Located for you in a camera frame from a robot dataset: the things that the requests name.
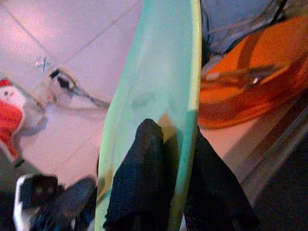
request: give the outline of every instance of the black cable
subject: black cable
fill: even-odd
[[[278,18],[279,15],[281,14],[281,12],[282,12],[282,10],[283,10],[285,4],[287,3],[287,1],[288,1],[288,0],[282,0],[282,1],[280,2],[279,8],[278,8],[277,12],[275,13],[273,19],[272,19],[271,22],[269,23],[269,25],[273,25],[273,24],[276,22],[277,18]]]
[[[209,40],[210,40],[210,33],[209,33],[209,31],[210,31],[210,25],[209,25],[209,18],[208,18],[208,14],[207,14],[206,10],[204,9],[203,4],[202,4],[201,1],[200,1],[200,5],[201,5],[201,12],[204,13],[205,16],[206,16],[206,29],[207,29],[207,39],[206,39],[206,43],[208,43]]]

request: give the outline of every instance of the wire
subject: wire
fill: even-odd
[[[84,98],[88,98],[94,105],[96,105],[97,107],[99,107],[100,109],[102,108],[109,108],[110,103],[109,102],[105,102],[102,100],[99,100],[93,96],[90,96],[85,90],[83,90],[82,88],[78,87],[76,85],[76,81],[66,72],[57,69],[56,71],[54,71],[51,74],[51,78],[57,78],[57,81],[59,82],[61,88],[66,89],[68,92],[72,92],[77,96],[80,97],[84,97]],[[66,108],[66,109],[71,109],[71,110],[93,110],[95,108],[88,108],[88,107],[68,107],[65,106],[63,104],[60,104],[58,102],[56,102],[56,105],[62,108]]]
[[[279,17],[280,13],[282,12],[282,10],[283,10],[285,4],[287,3],[287,1],[288,1],[288,0],[282,0],[282,1],[280,2],[280,5],[279,5],[279,8],[278,8],[277,12],[275,13],[273,19],[272,19],[271,22],[269,23],[270,25],[273,25],[273,24],[276,22],[277,18]]]
[[[200,5],[201,5],[201,12],[203,12],[203,13],[205,14],[205,16],[206,16],[206,29],[207,29],[207,39],[206,39],[206,43],[208,43],[209,40],[210,40],[210,34],[209,34],[209,30],[210,30],[210,26],[209,26],[209,17],[208,17],[207,11],[206,11],[206,10],[204,9],[204,7],[203,7],[203,4],[200,3]]]

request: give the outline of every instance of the floor tile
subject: floor tile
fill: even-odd
[[[140,0],[130,11],[126,13],[116,24],[124,35],[124,38],[132,43],[136,28],[139,22],[139,18],[142,12],[143,1]]]
[[[4,5],[60,62],[113,22],[105,1],[9,0]]]
[[[78,179],[92,175],[96,178],[96,164],[102,140],[99,129],[79,150],[69,157],[55,172],[58,181],[66,186]]]
[[[27,91],[31,91],[52,68],[52,65],[47,66],[46,72],[43,73],[35,65],[39,56],[48,57],[48,54],[2,7],[0,7],[0,19],[0,71]],[[55,64],[50,57],[48,62]]]
[[[125,35],[112,26],[64,68],[90,95],[110,102],[117,88],[130,44]]]
[[[139,0],[105,0],[104,3],[106,4],[108,13],[114,20],[117,20],[119,16],[123,15],[126,11],[131,9],[138,1]]]
[[[23,157],[51,174],[103,127],[106,110],[69,111],[50,106],[45,129],[21,138]]]

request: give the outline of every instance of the black shoe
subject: black shoe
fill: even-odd
[[[95,181],[91,177],[79,180],[39,210],[30,231],[71,230],[72,220],[83,210],[94,189]]]

